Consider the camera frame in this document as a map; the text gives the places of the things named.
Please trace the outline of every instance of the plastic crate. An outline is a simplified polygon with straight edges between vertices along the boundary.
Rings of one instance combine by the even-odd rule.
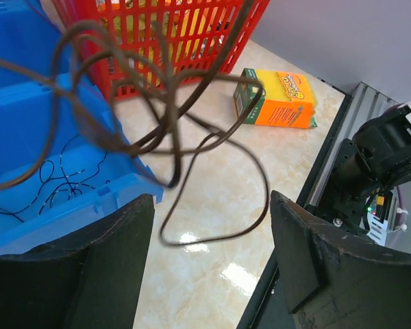
[[[43,18],[37,0],[0,0],[0,58],[50,76],[50,60],[59,31]],[[69,70],[68,48],[60,60],[58,73]],[[29,81],[28,77],[0,68],[0,87]]]
[[[63,23],[67,26],[82,19],[92,19],[105,25],[122,49],[144,54],[161,65],[159,45],[151,29],[152,21],[163,22],[170,45],[171,62],[176,72],[186,68],[209,69],[219,54],[233,27],[243,0],[53,0]],[[235,65],[251,33],[268,5],[269,0],[256,0],[251,14],[221,72],[229,73]],[[87,43],[81,49],[86,58],[99,49]],[[153,85],[157,77],[141,63],[133,63]],[[124,75],[113,59],[102,60],[93,66],[93,82],[108,98],[113,81]],[[136,95],[132,87],[121,87],[117,99]]]
[[[58,83],[70,88],[69,76],[60,75]],[[108,106],[95,96],[99,91],[93,88],[80,86],[79,98],[110,129],[113,122]],[[49,127],[52,94],[35,82],[0,88],[0,182],[22,174],[38,157]],[[154,195],[157,202],[162,199],[163,189],[139,174],[139,167],[152,172],[138,158],[133,163],[122,154],[106,154],[76,137],[71,105],[65,99],[60,100],[59,119],[48,161],[41,171],[22,184],[0,191],[0,254],[21,254],[57,239],[143,193]]]

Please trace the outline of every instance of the tangled wire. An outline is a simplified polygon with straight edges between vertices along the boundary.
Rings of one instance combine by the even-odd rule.
[[[70,174],[66,174],[65,170],[64,170],[64,166],[62,164],[63,160],[64,160],[64,152],[66,150],[66,148],[68,147],[68,145],[70,143],[72,143],[74,140],[76,140],[79,137],[79,135],[76,135],[74,137],[72,137],[71,139],[69,139],[65,145],[63,146],[61,153],[60,153],[60,159],[59,159],[59,168],[61,171],[60,175],[54,176],[55,173],[55,163],[52,160],[45,160],[43,162],[43,164],[40,166],[39,170],[38,170],[38,177],[40,180],[40,187],[38,189],[37,194],[35,195],[35,198],[33,198],[33,200],[26,205],[25,207],[21,208],[20,210],[16,210],[16,211],[9,211],[5,208],[0,207],[0,215],[7,215],[7,216],[12,216],[14,217],[17,221],[20,221],[21,223],[25,223],[25,221],[23,221],[20,217],[20,214],[22,214],[23,212],[25,212],[26,210],[28,210],[29,208],[31,208],[32,206],[34,206],[34,204],[40,199],[41,194],[43,189],[46,187],[46,185],[48,185],[48,183],[50,182],[59,182],[59,184],[56,186],[56,188],[54,188],[54,190],[49,194],[49,196],[46,198],[46,200],[44,201],[44,203],[41,206],[41,209],[38,211],[38,215],[41,215],[42,211],[46,208],[47,204],[49,204],[50,209],[52,208],[53,205],[53,199],[55,199],[55,196],[63,193],[63,192],[67,192],[68,193],[68,197],[67,200],[70,200],[72,198],[72,195],[76,196],[77,193],[79,192],[80,195],[82,195],[82,188],[86,187],[86,188],[91,188],[92,190],[95,190],[96,188],[89,185],[87,182],[89,180],[91,180],[92,178],[96,177],[100,171],[101,171],[101,165],[102,163],[105,161],[105,159],[107,158],[107,151],[105,151],[103,158],[97,163],[97,170],[95,173],[93,173],[92,175],[88,176],[87,178],[78,180],[78,181],[70,181],[70,178],[76,178],[78,175],[80,176],[81,174],[86,172],[86,169],[83,168],[79,171],[76,171],[74,173],[70,173]],[[43,178],[43,172],[44,173],[48,173],[48,176]]]
[[[28,178],[32,177],[37,170],[45,163],[46,157],[51,149],[53,143],[53,137],[58,126],[58,104],[59,98],[65,97],[72,104],[73,115],[77,122],[77,127],[79,133],[93,145],[96,145],[108,152],[120,152],[127,154],[131,159],[139,156],[141,154],[160,154],[173,157],[173,176],[168,182],[164,182],[161,179],[151,177],[148,173],[141,170],[141,173],[149,180],[164,186],[166,188],[175,188],[182,180],[182,157],[192,154],[192,160],[188,166],[186,175],[182,180],[181,188],[175,202],[173,203],[168,215],[164,219],[160,231],[159,237],[160,241],[165,246],[185,246],[193,245],[197,243],[209,243],[213,241],[224,241],[229,239],[235,239],[240,236],[246,235],[250,231],[254,230],[266,216],[269,205],[269,183],[266,177],[265,170],[263,169],[260,161],[254,156],[254,154],[247,148],[243,147],[241,144],[230,139],[230,136],[239,128],[242,122],[249,116],[249,113],[257,104],[263,92],[263,85],[256,79],[251,79],[248,77],[239,77],[234,75],[224,75],[219,73],[219,68],[224,63],[228,54],[232,50],[234,43],[236,42],[241,29],[243,28],[245,21],[247,20],[249,13],[253,7],[254,0],[246,0],[236,17],[234,26],[229,33],[226,42],[223,44],[219,55],[217,56],[214,64],[207,71],[199,69],[185,69],[177,74],[173,74],[173,68],[169,56],[169,48],[165,37],[162,33],[162,29],[159,24],[154,23],[153,28],[155,30],[156,37],[161,47],[162,53],[162,63],[163,69],[160,69],[148,58],[141,56],[138,53],[128,50],[121,50],[117,47],[115,41],[112,39],[110,34],[101,27],[97,22],[94,21],[79,21],[74,25],[70,26],[62,35],[55,52],[53,54],[53,59],[51,62],[51,77],[45,77],[36,72],[25,69],[21,66],[12,64],[5,60],[0,59],[0,66],[15,71],[21,75],[25,75],[37,82],[50,87],[53,91],[53,100],[51,107],[51,122],[49,126],[49,132],[47,134],[47,139],[45,145],[35,163],[22,175],[14,178],[13,180],[0,183],[0,190],[5,188],[10,188],[26,181]],[[65,46],[70,42],[75,44],[80,44],[81,42],[90,41],[99,46],[102,50],[88,58],[86,58],[79,67],[79,70],[72,74],[73,87],[71,90],[61,89],[56,83],[56,77],[58,74],[58,62],[60,60],[60,54]],[[77,50],[74,49],[74,56],[77,57]],[[109,105],[110,112],[112,116],[112,122],[114,123],[114,131],[111,132],[105,129],[98,120],[96,120],[90,113],[83,107],[77,96],[77,86],[83,75],[85,75],[89,68],[96,62],[106,59],[115,58],[118,62],[121,70],[125,72],[125,78],[113,83],[110,97]],[[137,71],[133,70],[129,66],[129,59],[133,59],[137,62],[142,62],[144,65],[148,66],[153,74],[156,74],[158,79],[161,81],[163,89],[160,90],[155,86],[151,85],[145,77],[142,77]],[[201,81],[196,89],[192,92],[190,97],[180,106],[175,105],[175,93],[181,82],[190,77],[200,77]],[[224,80],[229,82],[241,82],[245,84],[252,84],[258,87],[258,91],[255,97],[252,99],[251,103],[245,108],[245,110],[240,114],[236,122],[231,126],[228,131],[224,131],[219,127],[196,117],[195,115],[188,113],[189,109],[198,100],[203,91],[207,88],[208,84],[212,80]],[[158,126],[148,133],[146,136],[142,137],[140,140],[132,144],[124,143],[121,134],[121,128],[119,127],[116,115],[114,112],[114,98],[118,88],[122,86],[133,86],[140,94],[142,99],[147,104],[149,110],[151,111]],[[164,113],[159,115],[153,106],[151,100],[157,99],[164,104]],[[198,147],[194,149],[181,149],[179,130],[178,130],[178,119],[185,116],[187,119],[193,121],[198,126],[207,130],[209,134],[201,141]],[[158,146],[162,142],[163,138],[169,134],[171,137],[172,147],[170,149],[158,149]],[[208,143],[211,138],[216,137],[214,141]],[[197,156],[203,152],[210,151],[220,144],[227,142],[231,145],[239,148],[241,151],[245,152],[248,157],[252,159],[255,163],[258,171],[262,175],[264,181],[264,191],[265,191],[265,203],[262,214],[258,219],[250,225],[248,228],[241,230],[240,232],[234,234],[227,234],[222,236],[209,237],[204,239],[199,239],[192,242],[182,243],[178,241],[168,241],[164,238],[164,229],[173,214],[175,207],[177,206],[184,187],[186,186],[187,180],[192,171],[192,166],[195,163]]]

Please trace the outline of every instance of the orange box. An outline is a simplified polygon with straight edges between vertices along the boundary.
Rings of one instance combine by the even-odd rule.
[[[302,74],[244,69],[244,77],[260,80],[265,92],[244,123],[277,127],[316,127],[316,98],[309,81]],[[254,98],[258,88],[239,83],[233,94],[239,115]]]

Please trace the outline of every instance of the red plastic basket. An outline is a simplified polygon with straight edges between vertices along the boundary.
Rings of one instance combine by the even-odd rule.
[[[116,38],[121,49],[142,53],[161,64],[159,44],[151,29],[152,21],[163,23],[170,44],[174,71],[185,68],[208,69],[219,54],[244,0],[53,0],[63,23],[92,19],[101,22]],[[235,65],[269,0],[256,0],[240,37],[228,55],[221,72],[229,73]],[[81,49],[84,58],[100,50],[88,43]],[[131,62],[153,85],[159,86],[155,74],[142,63]],[[94,65],[93,82],[107,99],[113,82],[124,75],[112,58]],[[120,87],[117,99],[136,95],[134,88]]]

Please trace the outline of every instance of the blue plastic crate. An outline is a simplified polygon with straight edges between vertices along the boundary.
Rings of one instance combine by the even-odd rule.
[[[60,38],[59,31],[43,19],[38,0],[0,0],[0,58],[50,76],[50,61]],[[58,73],[69,71],[70,47],[61,57]],[[0,87],[29,81],[29,78],[0,68]]]
[[[58,83],[70,88],[69,76],[60,75]],[[112,129],[108,105],[95,87],[79,87],[79,98]],[[0,182],[22,174],[38,157],[49,127],[51,99],[51,90],[35,82],[0,88]],[[65,99],[60,100],[59,117],[42,170],[0,191],[0,254],[21,254],[57,239],[143,193],[156,196],[157,202],[162,199],[163,189],[139,174],[138,167],[152,172],[138,158],[133,163],[122,154],[106,154],[77,136],[71,105]],[[64,176],[69,176],[70,185]]]

